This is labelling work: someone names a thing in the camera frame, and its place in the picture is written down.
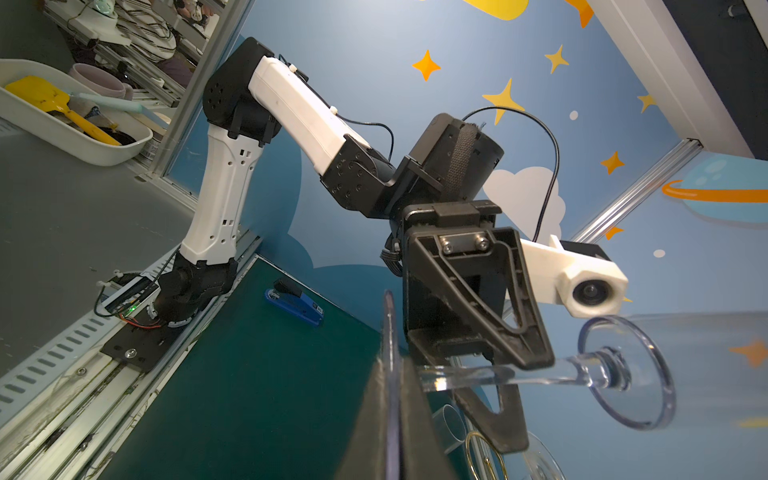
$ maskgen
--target blue stapler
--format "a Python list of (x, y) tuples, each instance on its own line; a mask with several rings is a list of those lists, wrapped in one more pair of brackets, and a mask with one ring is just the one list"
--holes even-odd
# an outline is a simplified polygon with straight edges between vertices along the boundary
[(275, 281), (274, 288), (264, 292), (266, 301), (277, 305), (291, 315), (298, 316), (312, 326), (323, 321), (323, 309), (301, 290), (301, 286), (283, 276)]

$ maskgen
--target yellow moon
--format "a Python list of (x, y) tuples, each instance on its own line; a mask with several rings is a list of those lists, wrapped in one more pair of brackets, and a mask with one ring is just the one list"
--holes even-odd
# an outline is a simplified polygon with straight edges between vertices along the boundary
[(501, 20), (512, 20), (525, 12), (528, 0), (464, 0), (475, 8)]

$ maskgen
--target robotic arm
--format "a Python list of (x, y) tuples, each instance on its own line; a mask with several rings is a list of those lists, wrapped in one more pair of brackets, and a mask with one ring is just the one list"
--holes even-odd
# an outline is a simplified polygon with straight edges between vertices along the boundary
[[(542, 368), (554, 354), (537, 302), (563, 304), (578, 318), (618, 313), (627, 278), (600, 247), (521, 240), (516, 230), (495, 227), (498, 206), (473, 200), (504, 154), (475, 125), (437, 115), (395, 169), (307, 80), (248, 38), (207, 82), (209, 151), (198, 210), (173, 270), (159, 279), (157, 299), (139, 315), (182, 326), (231, 289), (248, 184), (281, 129), (339, 205), (389, 221), (382, 258), (403, 278), (406, 338), (416, 362), (448, 365), (450, 356), (481, 353), (493, 363)], [(505, 297), (514, 326), (501, 318)], [(454, 396), (499, 451), (523, 450), (517, 387), (498, 390), (499, 414), (470, 389)]]

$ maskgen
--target camera lens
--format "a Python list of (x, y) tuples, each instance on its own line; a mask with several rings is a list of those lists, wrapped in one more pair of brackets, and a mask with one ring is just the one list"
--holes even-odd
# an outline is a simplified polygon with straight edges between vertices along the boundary
[(600, 305), (611, 295), (611, 287), (604, 280), (587, 280), (574, 288), (574, 298), (582, 305)]

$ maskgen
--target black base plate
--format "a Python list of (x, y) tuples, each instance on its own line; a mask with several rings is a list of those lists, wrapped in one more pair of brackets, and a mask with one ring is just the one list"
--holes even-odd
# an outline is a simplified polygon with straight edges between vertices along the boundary
[[(163, 325), (156, 329), (142, 329), (126, 324), (104, 344), (101, 352), (117, 361), (135, 365), (142, 372), (149, 372), (187, 327), (172, 329)], [(127, 358), (126, 353), (132, 349), (136, 353)]]

